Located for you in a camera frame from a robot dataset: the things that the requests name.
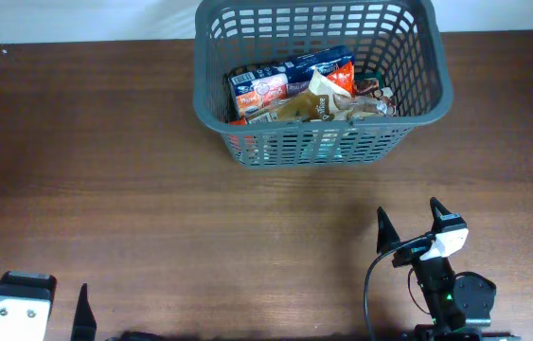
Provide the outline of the beige brown snack bag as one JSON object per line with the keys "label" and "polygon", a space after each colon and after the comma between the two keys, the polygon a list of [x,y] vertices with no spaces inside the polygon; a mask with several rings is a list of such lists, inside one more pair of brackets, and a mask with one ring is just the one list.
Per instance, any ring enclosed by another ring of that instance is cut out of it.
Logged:
{"label": "beige brown snack bag", "polygon": [[267,107],[273,121],[349,121],[392,117],[396,105],[385,95],[352,96],[346,89],[315,71],[300,94]]}

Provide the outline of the green snack bag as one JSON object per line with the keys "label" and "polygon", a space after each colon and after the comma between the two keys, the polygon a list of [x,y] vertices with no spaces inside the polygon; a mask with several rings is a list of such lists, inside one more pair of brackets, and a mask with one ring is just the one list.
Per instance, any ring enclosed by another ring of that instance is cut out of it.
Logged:
{"label": "green snack bag", "polygon": [[356,96],[373,95],[382,86],[383,79],[380,72],[356,74],[354,76],[353,91]]}

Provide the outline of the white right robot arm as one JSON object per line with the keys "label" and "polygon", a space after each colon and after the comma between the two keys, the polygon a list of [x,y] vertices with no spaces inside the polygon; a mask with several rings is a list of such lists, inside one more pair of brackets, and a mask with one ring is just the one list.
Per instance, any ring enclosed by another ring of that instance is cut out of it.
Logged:
{"label": "white right robot arm", "polygon": [[[475,272],[456,273],[449,262],[469,236],[466,221],[436,198],[429,201],[429,231],[404,241],[383,208],[377,210],[379,264],[386,257],[394,267],[409,269],[408,283],[417,284],[425,300],[429,324],[418,324],[404,340],[487,340],[484,329],[496,285]],[[43,341],[52,312],[57,280],[52,275],[7,271],[0,278],[0,340]]]}

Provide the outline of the orange spaghetti packet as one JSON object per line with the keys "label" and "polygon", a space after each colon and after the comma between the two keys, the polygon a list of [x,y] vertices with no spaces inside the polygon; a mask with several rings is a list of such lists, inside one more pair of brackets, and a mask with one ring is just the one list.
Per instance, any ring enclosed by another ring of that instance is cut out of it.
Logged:
{"label": "orange spaghetti packet", "polygon": [[309,122],[344,120],[346,115],[336,103],[351,99],[354,65],[351,62],[323,75],[308,73],[307,81],[291,82],[287,73],[276,72],[263,77],[257,70],[229,80],[238,118],[236,126],[267,122]]}

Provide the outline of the Kleenex tissue multipack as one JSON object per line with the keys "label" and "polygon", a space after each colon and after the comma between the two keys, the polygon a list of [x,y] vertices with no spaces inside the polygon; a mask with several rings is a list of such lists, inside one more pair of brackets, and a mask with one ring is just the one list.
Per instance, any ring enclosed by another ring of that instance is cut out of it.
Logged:
{"label": "Kleenex tissue multipack", "polygon": [[247,65],[228,76],[239,117],[252,114],[276,99],[287,99],[308,88],[318,71],[348,92],[354,82],[354,55],[343,45],[295,56],[284,62]]}

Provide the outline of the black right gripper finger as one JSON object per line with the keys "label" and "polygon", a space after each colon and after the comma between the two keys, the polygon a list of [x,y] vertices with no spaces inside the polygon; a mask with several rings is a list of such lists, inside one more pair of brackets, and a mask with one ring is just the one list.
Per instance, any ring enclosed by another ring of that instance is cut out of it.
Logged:
{"label": "black right gripper finger", "polygon": [[377,219],[377,253],[385,254],[397,250],[401,245],[400,236],[381,206],[377,209]]}
{"label": "black right gripper finger", "polygon": [[458,213],[451,213],[435,197],[430,199],[430,208],[433,215],[433,233],[451,232],[465,227],[465,220]]}

